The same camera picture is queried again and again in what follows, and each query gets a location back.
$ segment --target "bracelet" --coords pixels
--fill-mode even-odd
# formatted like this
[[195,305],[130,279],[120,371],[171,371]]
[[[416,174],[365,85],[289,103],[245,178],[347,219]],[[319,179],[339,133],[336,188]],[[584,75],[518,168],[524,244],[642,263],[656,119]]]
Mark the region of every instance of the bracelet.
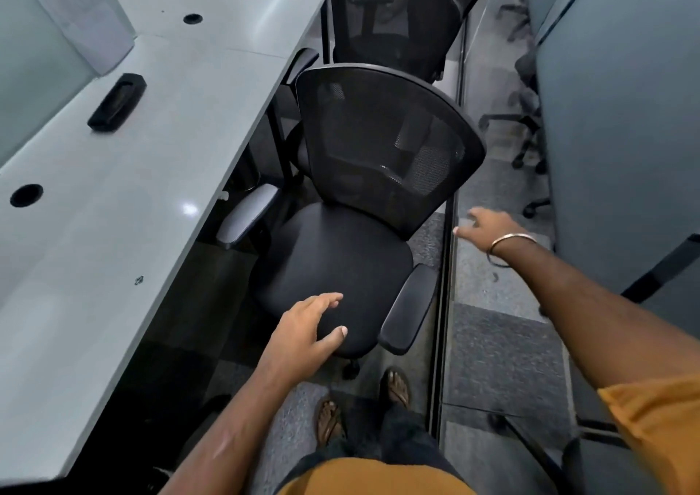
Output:
[[494,242],[491,243],[491,246],[489,247],[489,251],[486,252],[486,259],[489,260],[489,262],[494,265],[495,267],[498,268],[510,268],[507,264],[499,264],[497,262],[494,262],[491,260],[491,252],[494,251],[494,246],[498,244],[501,241],[504,241],[506,239],[510,239],[511,237],[522,237],[523,239],[530,239],[533,243],[537,244],[537,240],[535,237],[528,235],[527,233],[509,233],[508,235],[503,235],[502,237],[498,237]]

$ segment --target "person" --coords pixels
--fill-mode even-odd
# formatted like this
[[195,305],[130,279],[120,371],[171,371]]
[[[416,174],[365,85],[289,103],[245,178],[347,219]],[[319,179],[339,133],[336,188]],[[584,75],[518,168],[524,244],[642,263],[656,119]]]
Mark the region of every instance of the person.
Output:
[[[525,231],[506,213],[484,208],[470,213],[474,226],[455,228],[455,234],[506,261],[526,281],[629,446],[670,494],[700,493],[700,341],[518,236]],[[321,315],[341,304],[341,294],[311,296],[282,316],[250,380],[162,493],[240,492],[287,393],[343,342],[345,327],[316,340]],[[293,468],[277,492],[472,494],[409,414],[408,385],[396,369],[382,379],[382,461],[355,457],[339,408],[327,399],[316,417],[319,449]]]

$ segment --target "mustard yellow shirt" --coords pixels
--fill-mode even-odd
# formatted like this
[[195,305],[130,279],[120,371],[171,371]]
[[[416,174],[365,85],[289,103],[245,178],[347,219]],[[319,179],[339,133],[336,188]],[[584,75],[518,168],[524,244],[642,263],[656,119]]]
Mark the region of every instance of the mustard yellow shirt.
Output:
[[[620,434],[669,495],[700,494],[700,375],[618,384],[598,390]],[[426,465],[330,460],[292,480],[280,495],[475,495]]]

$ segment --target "sandal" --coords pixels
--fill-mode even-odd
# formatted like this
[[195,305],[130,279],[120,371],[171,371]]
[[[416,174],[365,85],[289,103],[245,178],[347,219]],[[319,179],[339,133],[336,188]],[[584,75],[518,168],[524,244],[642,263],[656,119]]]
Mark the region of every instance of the sandal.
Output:
[[329,395],[322,398],[316,405],[314,413],[314,423],[316,427],[316,444],[318,448],[328,445],[333,438],[344,438],[345,427],[342,422],[342,413],[337,402]]
[[387,411],[395,402],[410,410],[411,389],[406,374],[398,367],[390,366],[381,376],[380,405]]

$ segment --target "forearm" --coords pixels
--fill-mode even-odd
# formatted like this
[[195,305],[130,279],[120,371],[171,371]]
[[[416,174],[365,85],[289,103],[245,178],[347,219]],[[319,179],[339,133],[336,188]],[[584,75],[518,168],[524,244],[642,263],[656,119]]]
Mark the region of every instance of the forearm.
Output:
[[258,367],[180,465],[162,493],[237,494],[277,410],[290,390]]
[[543,247],[507,239],[495,252],[525,280],[592,385],[700,373],[700,342],[611,293]]

